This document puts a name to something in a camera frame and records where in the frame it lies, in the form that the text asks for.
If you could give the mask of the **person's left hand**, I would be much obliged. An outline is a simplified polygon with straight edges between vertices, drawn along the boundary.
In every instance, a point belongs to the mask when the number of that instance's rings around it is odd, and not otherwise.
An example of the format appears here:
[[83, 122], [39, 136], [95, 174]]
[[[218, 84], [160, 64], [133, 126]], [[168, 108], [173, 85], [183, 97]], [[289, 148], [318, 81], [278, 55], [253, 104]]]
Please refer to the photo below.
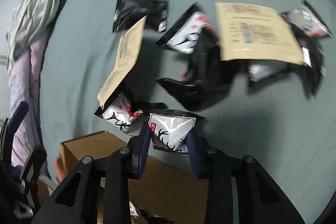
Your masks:
[[[15, 169], [17, 169], [20, 172], [23, 169], [23, 166], [20, 165], [21, 161], [18, 160], [15, 155], [12, 156], [12, 158], [13, 158], [12, 165], [15, 166]], [[56, 176], [57, 176], [58, 181], [62, 182], [63, 179], [66, 177], [67, 173], [64, 170], [62, 157], [60, 155], [54, 159], [53, 165], [54, 165], [54, 169], [56, 170]], [[50, 191], [49, 191], [48, 185], [40, 178], [37, 180], [37, 186], [38, 186], [37, 196], [38, 196], [39, 204], [43, 205], [45, 200], [49, 198]]]

